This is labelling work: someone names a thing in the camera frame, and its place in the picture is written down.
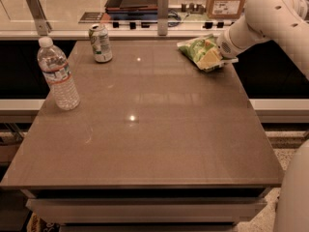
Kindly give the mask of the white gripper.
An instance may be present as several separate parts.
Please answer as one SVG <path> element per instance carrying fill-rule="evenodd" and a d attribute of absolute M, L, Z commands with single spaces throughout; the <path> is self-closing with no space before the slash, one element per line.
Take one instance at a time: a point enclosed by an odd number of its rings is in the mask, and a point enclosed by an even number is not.
<path fill-rule="evenodd" d="M 222 55 L 234 58 L 253 45 L 253 31 L 247 24 L 233 24 L 217 38 L 216 47 L 206 51 L 198 60 L 197 67 L 202 71 L 210 71 L 218 66 Z"/>

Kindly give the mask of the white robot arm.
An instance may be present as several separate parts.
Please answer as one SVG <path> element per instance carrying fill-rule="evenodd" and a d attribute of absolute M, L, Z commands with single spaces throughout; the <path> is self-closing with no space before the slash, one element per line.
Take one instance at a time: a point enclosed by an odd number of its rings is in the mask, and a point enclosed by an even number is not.
<path fill-rule="evenodd" d="M 273 41 L 306 76 L 309 25 L 300 13 L 306 4 L 305 0 L 247 0 L 244 15 L 218 36 L 218 50 L 232 59 Z M 297 149 L 285 173 L 274 232 L 309 232 L 309 140 Z"/>

